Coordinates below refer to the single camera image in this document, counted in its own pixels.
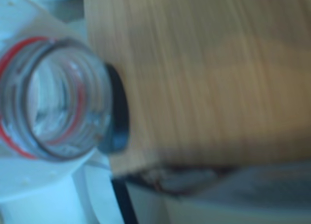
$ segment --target red ring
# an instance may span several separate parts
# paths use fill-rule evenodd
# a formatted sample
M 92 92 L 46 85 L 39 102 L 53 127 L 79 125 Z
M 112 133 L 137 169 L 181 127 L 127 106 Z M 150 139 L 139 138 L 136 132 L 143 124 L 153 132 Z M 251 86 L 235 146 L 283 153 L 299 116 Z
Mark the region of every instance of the red ring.
M 38 42 L 38 41 L 44 41 L 47 40 L 47 37 L 32 37 L 28 38 L 26 40 L 23 40 L 17 44 L 15 44 L 12 48 L 10 48 L 4 56 L 0 59 L 0 78 L 3 75 L 6 67 L 12 60 L 12 58 L 23 48 L 28 46 L 29 44 Z M 23 151 L 21 148 L 19 148 L 12 139 L 5 133 L 4 128 L 1 124 L 2 116 L 0 115 L 0 137 L 4 140 L 4 142 L 14 151 L 19 153 L 20 155 L 29 158 L 29 159 L 36 159 L 36 157 L 32 154 L 29 154 L 28 152 Z

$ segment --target white plastic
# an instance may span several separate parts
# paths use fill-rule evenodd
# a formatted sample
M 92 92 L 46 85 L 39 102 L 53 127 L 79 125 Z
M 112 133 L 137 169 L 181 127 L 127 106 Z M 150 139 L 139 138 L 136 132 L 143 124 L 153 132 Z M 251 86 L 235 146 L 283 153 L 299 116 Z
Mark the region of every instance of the white plastic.
M 72 177 L 46 191 L 1 205 L 6 224 L 92 224 Z
M 79 39 L 66 25 L 28 0 L 0 0 L 0 51 L 11 38 L 26 35 L 71 36 Z M 65 163 L 49 163 L 0 155 L 0 203 L 43 189 L 72 174 L 93 152 Z

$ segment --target glass jar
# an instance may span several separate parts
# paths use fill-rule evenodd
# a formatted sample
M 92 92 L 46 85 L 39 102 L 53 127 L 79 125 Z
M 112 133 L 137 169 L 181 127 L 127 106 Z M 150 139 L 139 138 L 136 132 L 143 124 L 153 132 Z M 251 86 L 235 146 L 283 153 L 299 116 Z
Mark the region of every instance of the glass jar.
M 102 141 L 111 105 L 107 71 L 82 43 L 18 40 L 0 56 L 0 156 L 81 157 Z

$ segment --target wooden surface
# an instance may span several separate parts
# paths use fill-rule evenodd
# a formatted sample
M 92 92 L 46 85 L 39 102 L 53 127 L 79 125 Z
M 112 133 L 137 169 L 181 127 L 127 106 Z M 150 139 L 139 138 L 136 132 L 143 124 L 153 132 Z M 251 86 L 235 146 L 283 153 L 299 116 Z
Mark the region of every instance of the wooden surface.
M 128 151 L 157 162 L 311 157 L 311 0 L 85 0 L 93 49 L 124 81 Z

